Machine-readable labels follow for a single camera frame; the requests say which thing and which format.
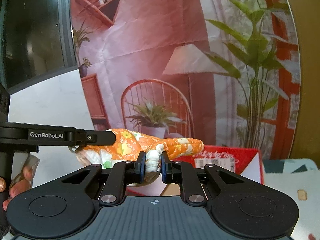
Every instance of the white flower pot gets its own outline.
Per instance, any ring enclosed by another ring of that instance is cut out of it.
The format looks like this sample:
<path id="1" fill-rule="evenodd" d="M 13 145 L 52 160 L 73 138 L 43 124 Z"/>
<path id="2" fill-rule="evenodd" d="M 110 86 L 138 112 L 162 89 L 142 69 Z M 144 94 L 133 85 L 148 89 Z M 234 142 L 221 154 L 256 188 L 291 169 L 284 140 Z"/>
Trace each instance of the white flower pot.
<path id="1" fill-rule="evenodd" d="M 165 128 L 141 126 L 141 133 L 163 139 L 165 134 Z"/>

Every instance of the human hand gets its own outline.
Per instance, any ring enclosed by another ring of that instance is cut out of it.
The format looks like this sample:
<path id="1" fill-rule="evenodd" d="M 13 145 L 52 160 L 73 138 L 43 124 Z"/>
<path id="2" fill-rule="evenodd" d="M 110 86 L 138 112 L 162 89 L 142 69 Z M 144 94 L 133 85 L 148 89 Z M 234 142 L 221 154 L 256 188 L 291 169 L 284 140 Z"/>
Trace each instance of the human hand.
<path id="1" fill-rule="evenodd" d="M 7 206 L 12 198 L 14 198 L 16 195 L 30 189 L 30 181 L 33 179 L 32 174 L 33 174 L 32 169 L 30 169 L 28 167 L 23 168 L 24 179 L 19 181 L 15 185 L 13 185 L 13 187 L 10 189 L 10 192 L 9 192 L 9 195 L 10 195 L 9 199 L 5 200 L 2 204 L 3 209 L 5 211 L 7 210 Z M 7 186 L 9 187 L 9 185 L 6 185 L 4 179 L 0 178 L 0 192 L 3 192 Z"/>

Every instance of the white wall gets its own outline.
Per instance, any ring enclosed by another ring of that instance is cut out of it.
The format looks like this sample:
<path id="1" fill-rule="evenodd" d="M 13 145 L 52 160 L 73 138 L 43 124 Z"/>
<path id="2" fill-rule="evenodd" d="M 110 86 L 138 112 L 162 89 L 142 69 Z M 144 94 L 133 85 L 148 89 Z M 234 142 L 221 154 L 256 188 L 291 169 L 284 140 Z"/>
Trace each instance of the white wall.
<path id="1" fill-rule="evenodd" d="M 69 126 L 93 130 L 79 71 L 74 70 L 11 95 L 9 122 Z M 82 168 L 68 147 L 42 146 L 33 186 Z"/>

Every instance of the oven mitt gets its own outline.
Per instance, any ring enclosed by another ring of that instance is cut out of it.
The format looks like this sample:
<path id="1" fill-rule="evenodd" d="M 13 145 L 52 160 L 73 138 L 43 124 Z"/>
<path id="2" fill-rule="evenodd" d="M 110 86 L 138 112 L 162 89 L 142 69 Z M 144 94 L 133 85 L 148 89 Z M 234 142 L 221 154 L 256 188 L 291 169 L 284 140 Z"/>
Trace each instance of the oven mitt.
<path id="1" fill-rule="evenodd" d="M 182 155 L 193 155 L 204 148 L 202 141 L 187 138 L 160 139 L 158 137 L 132 132 L 126 129 L 110 129 L 116 135 L 112 146 L 86 146 L 71 149 L 83 166 L 101 164 L 104 169 L 112 168 L 121 161 L 135 161 L 141 151 L 146 153 L 144 186 L 155 181 L 161 173 L 161 154 L 166 151 L 170 160 Z"/>

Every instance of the window frame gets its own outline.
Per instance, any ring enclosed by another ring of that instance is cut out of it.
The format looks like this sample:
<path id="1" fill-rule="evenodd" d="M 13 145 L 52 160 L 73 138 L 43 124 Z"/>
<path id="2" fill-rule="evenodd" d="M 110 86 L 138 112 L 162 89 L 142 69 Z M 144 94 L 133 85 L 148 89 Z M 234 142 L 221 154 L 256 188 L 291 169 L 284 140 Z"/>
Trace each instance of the window frame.
<path id="1" fill-rule="evenodd" d="M 60 43 L 63 58 L 63 66 L 54 70 L 48 71 L 39 76 L 32 77 L 23 81 L 11 88 L 7 87 L 5 77 L 5 40 L 4 40 L 4 22 L 7 10 L 7 0 L 2 0 L 0 8 L 0 82 L 10 95 L 19 92 L 27 87 L 45 81 L 49 78 L 76 70 L 78 68 L 76 55 L 73 46 L 73 38 L 71 31 L 71 15 L 70 15 L 70 0 L 58 0 L 58 22 Z"/>

